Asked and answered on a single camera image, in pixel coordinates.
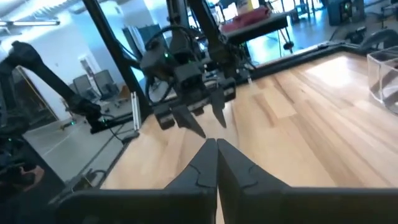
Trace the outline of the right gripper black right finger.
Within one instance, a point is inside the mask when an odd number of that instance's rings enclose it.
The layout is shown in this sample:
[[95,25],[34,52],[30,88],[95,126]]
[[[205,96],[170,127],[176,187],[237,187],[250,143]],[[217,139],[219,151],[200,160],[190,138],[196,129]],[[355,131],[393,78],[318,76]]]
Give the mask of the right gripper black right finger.
[[398,224],[398,188],[293,187],[217,144],[225,224]]

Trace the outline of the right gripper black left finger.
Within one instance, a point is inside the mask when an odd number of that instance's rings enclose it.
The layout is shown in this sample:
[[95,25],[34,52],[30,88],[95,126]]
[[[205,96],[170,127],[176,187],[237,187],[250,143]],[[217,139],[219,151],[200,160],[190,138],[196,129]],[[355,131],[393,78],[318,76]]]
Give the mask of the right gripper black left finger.
[[163,189],[81,190],[55,209],[56,224],[215,224],[218,145],[207,139]]

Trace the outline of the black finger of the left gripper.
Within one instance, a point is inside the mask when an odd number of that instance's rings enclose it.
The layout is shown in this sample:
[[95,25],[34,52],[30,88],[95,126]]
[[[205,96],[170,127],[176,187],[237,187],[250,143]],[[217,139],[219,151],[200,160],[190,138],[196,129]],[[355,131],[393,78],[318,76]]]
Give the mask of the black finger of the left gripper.
[[222,127],[226,128],[226,121],[223,114],[224,109],[224,91],[215,90],[210,95],[212,110],[215,118],[219,121]]
[[179,128],[189,129],[200,137],[206,138],[203,128],[191,114],[187,105],[172,105],[170,110]]

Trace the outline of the black jointed arm green lights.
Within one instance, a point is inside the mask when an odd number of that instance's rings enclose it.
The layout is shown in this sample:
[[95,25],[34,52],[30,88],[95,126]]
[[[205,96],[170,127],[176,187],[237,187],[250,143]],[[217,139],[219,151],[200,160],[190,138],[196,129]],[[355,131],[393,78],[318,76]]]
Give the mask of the black jointed arm green lights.
[[134,113],[112,116],[101,112],[100,105],[75,93],[61,78],[46,66],[36,49],[26,43],[15,41],[12,50],[0,61],[0,92],[6,124],[0,127],[0,136],[18,136],[27,132],[29,120],[19,109],[12,72],[16,67],[24,67],[35,73],[42,81],[57,92],[67,103],[68,109],[84,116],[91,126],[90,133],[95,134],[115,126],[134,121]]

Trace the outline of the silver aluminium extrusion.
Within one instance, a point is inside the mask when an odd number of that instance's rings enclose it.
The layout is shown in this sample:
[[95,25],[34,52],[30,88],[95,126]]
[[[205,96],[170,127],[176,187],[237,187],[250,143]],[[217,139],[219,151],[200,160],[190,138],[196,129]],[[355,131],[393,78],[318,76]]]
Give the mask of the silver aluminium extrusion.
[[138,131],[141,128],[141,112],[139,107],[139,98],[135,91],[131,93],[131,104],[134,129]]

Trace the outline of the dark grey desk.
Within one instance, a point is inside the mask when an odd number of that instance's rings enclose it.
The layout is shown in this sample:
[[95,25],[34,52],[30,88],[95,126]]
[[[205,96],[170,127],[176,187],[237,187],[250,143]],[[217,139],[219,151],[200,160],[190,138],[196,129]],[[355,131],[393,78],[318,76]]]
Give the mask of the dark grey desk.
[[288,26],[288,15],[288,12],[273,13],[266,20],[230,32],[223,32],[223,35],[232,44],[242,44],[243,42],[286,28]]

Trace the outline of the grey office chair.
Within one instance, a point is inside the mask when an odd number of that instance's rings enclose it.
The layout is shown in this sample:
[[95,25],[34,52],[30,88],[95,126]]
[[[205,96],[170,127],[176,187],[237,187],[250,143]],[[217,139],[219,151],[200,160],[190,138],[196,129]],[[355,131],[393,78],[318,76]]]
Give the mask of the grey office chair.
[[112,79],[112,76],[108,70],[102,70],[98,73],[95,73],[93,79],[100,92],[101,101],[109,101],[119,95],[119,88]]
[[93,89],[91,83],[86,75],[81,75],[73,80],[73,83],[76,87],[77,92],[87,100],[94,100],[95,94],[93,93]]

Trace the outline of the red cloth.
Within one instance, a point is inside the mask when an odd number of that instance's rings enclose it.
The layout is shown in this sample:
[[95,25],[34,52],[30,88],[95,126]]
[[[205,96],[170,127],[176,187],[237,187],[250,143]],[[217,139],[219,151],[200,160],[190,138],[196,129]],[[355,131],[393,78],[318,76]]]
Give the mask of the red cloth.
[[268,7],[261,6],[249,12],[245,12],[233,18],[229,23],[223,24],[220,28],[222,32],[232,32],[244,27],[250,26],[257,22],[264,21],[270,17],[272,10]]

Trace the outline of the black computer tower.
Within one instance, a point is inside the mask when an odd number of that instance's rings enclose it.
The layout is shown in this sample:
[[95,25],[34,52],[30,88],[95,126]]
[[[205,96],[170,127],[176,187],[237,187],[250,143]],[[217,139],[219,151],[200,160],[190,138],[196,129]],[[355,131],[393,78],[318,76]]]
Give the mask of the black computer tower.
[[364,0],[325,0],[330,26],[365,20]]

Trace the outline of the clear acrylic brush organizer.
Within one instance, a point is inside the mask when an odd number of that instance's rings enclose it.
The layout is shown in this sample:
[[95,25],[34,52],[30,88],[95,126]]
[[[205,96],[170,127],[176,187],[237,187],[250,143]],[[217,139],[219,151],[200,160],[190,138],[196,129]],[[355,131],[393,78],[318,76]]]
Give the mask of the clear acrylic brush organizer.
[[367,55],[368,85],[372,96],[398,115],[398,46]]

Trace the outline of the long light fixture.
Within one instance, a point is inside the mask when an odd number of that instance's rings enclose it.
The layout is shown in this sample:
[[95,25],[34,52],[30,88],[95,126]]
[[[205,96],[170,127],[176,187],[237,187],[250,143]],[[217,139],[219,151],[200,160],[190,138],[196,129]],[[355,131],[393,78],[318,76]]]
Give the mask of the long light fixture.
[[0,21],[0,27],[12,26],[58,26],[60,21]]

